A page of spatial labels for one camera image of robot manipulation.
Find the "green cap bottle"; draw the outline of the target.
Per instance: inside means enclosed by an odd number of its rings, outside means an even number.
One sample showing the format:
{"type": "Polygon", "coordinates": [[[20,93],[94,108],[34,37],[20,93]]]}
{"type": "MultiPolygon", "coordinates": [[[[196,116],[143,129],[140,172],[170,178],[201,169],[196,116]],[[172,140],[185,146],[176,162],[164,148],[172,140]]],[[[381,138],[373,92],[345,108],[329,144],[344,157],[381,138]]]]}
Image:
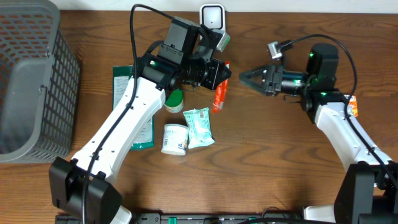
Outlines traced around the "green cap bottle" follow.
{"type": "Polygon", "coordinates": [[[167,101],[165,102],[165,109],[169,113],[179,113],[184,107],[183,91],[174,90],[167,101]]]}

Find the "red stick sachet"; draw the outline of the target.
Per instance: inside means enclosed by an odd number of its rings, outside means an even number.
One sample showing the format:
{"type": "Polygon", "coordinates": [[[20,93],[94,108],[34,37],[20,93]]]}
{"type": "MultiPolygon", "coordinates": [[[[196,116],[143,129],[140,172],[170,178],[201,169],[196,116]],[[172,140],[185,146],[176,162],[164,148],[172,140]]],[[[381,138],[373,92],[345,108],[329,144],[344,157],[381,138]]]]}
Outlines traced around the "red stick sachet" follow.
{"type": "Polygon", "coordinates": [[[217,86],[215,99],[211,109],[211,112],[213,114],[218,114],[223,109],[227,89],[228,89],[228,79],[226,79],[217,86]]]}

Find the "white plastic cup container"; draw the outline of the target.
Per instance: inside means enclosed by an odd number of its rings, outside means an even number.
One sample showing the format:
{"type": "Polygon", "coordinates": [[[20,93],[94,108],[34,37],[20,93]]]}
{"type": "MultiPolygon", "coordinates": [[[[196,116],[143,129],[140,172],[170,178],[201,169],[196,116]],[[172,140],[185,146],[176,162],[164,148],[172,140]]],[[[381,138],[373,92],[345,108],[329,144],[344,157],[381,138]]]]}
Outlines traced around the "white plastic cup container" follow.
{"type": "Polygon", "coordinates": [[[188,128],[181,124],[166,124],[161,152],[174,156],[184,156],[187,152],[188,128]]]}

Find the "orange tissue pack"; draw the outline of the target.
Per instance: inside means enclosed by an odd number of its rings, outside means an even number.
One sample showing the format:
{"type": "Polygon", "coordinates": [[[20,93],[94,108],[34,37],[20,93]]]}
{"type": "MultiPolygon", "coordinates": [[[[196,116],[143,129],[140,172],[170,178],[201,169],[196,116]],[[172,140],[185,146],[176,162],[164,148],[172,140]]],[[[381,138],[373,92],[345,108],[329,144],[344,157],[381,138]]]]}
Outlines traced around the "orange tissue pack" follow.
{"type": "Polygon", "coordinates": [[[354,116],[358,117],[358,102],[354,95],[349,99],[349,105],[351,107],[354,116]]]}

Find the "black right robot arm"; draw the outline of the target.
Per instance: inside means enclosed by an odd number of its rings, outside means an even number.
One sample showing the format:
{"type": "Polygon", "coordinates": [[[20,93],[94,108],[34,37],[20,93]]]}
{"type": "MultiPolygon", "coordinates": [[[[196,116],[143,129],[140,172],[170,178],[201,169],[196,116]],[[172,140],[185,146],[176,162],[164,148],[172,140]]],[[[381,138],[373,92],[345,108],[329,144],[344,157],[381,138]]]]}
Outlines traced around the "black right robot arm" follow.
{"type": "Polygon", "coordinates": [[[240,73],[240,81],[266,96],[300,97],[310,121],[328,138],[346,175],[333,205],[308,206],[301,219],[328,223],[397,223],[397,163],[382,152],[335,88],[338,49],[313,45],[305,72],[269,64],[240,73]]]}

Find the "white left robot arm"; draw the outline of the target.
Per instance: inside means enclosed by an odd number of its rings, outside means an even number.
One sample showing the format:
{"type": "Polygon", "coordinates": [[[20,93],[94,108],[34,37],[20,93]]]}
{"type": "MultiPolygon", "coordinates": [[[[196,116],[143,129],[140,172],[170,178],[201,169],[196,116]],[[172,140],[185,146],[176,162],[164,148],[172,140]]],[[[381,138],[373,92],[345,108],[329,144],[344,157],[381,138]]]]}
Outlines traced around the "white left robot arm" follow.
{"type": "Polygon", "coordinates": [[[231,76],[224,61],[214,58],[229,40],[224,14],[199,23],[170,16],[166,38],[133,57],[124,95],[96,134],[72,159],[56,158],[50,166],[53,205],[82,223],[129,223],[132,213],[114,183],[139,131],[169,92],[182,85],[215,90],[231,76]]]}

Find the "teal wet wipes pack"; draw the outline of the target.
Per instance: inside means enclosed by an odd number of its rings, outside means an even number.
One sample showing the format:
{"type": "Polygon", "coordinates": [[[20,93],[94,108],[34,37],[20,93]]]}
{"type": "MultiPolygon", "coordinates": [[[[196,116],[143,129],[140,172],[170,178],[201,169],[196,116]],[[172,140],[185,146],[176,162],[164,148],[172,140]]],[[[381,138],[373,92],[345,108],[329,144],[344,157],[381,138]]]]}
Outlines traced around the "teal wet wipes pack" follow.
{"type": "Polygon", "coordinates": [[[188,126],[188,148],[205,147],[215,143],[211,132],[209,108],[184,111],[188,126]]]}

